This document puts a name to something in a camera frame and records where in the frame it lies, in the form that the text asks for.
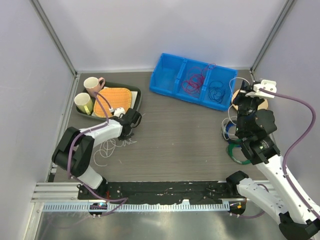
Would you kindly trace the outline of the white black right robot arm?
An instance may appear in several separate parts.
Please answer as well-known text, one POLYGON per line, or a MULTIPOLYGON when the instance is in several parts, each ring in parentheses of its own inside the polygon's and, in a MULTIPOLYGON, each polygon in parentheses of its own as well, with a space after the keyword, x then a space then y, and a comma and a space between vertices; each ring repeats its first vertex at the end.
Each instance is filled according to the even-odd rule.
POLYGON ((259 109, 265 99, 287 95, 277 93, 277 83, 245 80, 232 103, 238 107, 235 135, 241 139, 241 151, 266 177, 278 194, 260 187, 243 171, 226 178, 226 193, 241 195, 274 219, 287 240, 309 240, 320 232, 320 207, 305 192, 287 166, 288 154, 281 154, 270 135, 277 130, 274 113, 259 109))

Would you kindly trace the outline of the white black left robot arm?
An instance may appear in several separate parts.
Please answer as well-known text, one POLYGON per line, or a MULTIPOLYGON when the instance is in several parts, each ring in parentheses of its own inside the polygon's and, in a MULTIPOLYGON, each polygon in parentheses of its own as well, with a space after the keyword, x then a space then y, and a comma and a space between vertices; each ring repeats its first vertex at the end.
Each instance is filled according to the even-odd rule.
POLYGON ((67 171, 68 177, 74 177, 89 187, 89 194, 100 200, 107 193, 108 181, 90 166, 93 149, 107 140, 130 139, 132 129, 140 124, 141 119, 142 115, 138 111, 129 108, 125 114, 113 116, 93 127, 69 127, 62 135, 51 160, 67 171))

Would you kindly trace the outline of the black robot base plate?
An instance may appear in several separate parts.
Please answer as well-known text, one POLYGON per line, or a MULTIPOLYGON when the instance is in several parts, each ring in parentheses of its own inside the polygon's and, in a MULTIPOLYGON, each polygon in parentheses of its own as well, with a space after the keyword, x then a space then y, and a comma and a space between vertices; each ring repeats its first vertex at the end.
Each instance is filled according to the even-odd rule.
POLYGON ((220 181, 109 182, 97 195, 130 205, 173 205, 189 200, 192 205, 219 204, 223 199, 242 199, 236 188, 220 181))

